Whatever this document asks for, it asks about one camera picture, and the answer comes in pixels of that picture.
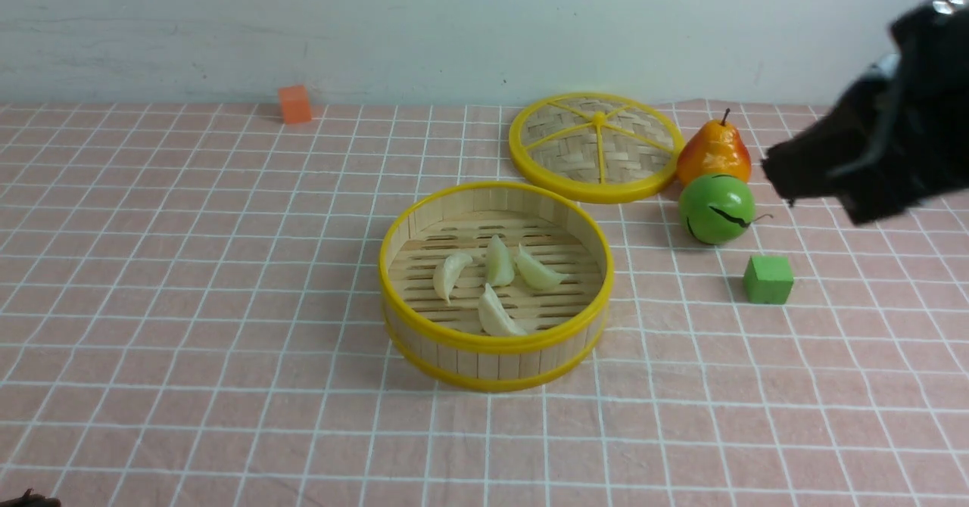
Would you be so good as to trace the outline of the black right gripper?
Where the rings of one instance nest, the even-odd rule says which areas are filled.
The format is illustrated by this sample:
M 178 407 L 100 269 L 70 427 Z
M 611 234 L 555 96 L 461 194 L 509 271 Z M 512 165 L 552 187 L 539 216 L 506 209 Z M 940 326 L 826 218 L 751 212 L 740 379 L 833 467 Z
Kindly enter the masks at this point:
M 968 8 L 927 0 L 890 25 L 896 52 L 820 120 L 769 148 L 762 170 L 789 206 L 839 201 L 862 226 L 968 185 Z

